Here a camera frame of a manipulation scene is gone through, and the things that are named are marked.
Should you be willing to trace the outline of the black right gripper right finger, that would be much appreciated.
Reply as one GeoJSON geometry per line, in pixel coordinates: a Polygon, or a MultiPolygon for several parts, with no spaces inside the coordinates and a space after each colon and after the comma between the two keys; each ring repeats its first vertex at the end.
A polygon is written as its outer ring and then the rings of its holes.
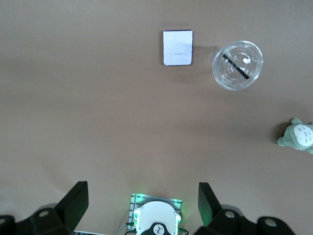
{"type": "Polygon", "coordinates": [[[259,217],[256,223],[233,209],[224,209],[209,183],[199,183],[198,209],[203,222],[196,235],[292,235],[293,230],[281,219],[259,217]]]}

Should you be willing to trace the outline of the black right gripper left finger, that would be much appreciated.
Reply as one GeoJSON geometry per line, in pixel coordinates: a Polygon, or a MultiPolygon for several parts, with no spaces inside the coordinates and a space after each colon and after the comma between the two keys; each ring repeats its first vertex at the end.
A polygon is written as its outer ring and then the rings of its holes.
{"type": "Polygon", "coordinates": [[[79,181],[56,206],[42,208],[25,220],[16,222],[11,215],[1,215],[0,233],[2,235],[71,235],[88,207],[88,183],[79,181]]]}

